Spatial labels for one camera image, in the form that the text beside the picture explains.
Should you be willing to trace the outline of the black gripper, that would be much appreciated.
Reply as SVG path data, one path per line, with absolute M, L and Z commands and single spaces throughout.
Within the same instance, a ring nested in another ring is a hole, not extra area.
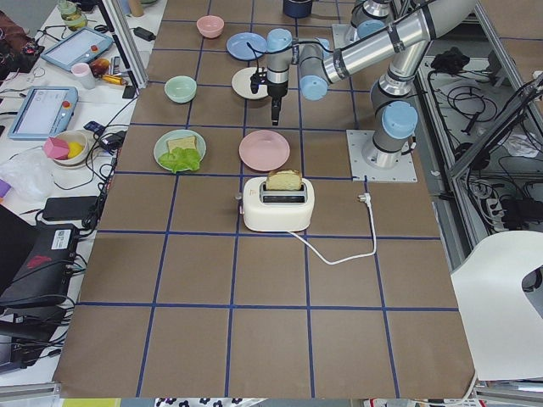
M 257 68 L 250 77 L 250 91 L 256 94 L 260 86 L 267 86 L 267 95 L 272 97 L 271 101 L 271 122 L 279 124 L 282 98 L 288 92 L 288 70 L 274 71 L 264 68 Z

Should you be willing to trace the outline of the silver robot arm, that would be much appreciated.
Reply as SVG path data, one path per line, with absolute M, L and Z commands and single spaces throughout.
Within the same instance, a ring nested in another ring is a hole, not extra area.
M 384 28 L 401 16 L 403 3 L 392 0 L 356 1 L 351 10 L 350 28 L 345 39 L 347 42 L 355 42 Z
M 331 85 L 386 61 L 387 70 L 372 87 L 374 114 L 382 119 L 386 103 L 410 94 L 413 77 L 431 42 L 457 28 L 475 6 L 474 1 L 418 1 L 395 18 L 390 1 L 357 1 L 341 47 L 321 38 L 297 38 L 287 29 L 273 29 L 265 47 L 251 48 L 266 56 L 266 66 L 254 71 L 249 89 L 256 93 L 266 88 L 271 122 L 278 125 L 292 67 L 299 71 L 303 97 L 318 101 Z

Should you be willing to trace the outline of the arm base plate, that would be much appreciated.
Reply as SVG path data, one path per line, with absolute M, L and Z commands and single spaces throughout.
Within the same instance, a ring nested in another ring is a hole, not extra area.
M 351 24 L 333 24 L 332 33 L 334 49 L 345 49 L 360 39 L 357 28 Z
M 415 183 L 417 174 L 408 148 L 404 143 L 399 153 L 385 154 L 373 149 L 374 131 L 347 130 L 351 178 L 354 181 Z

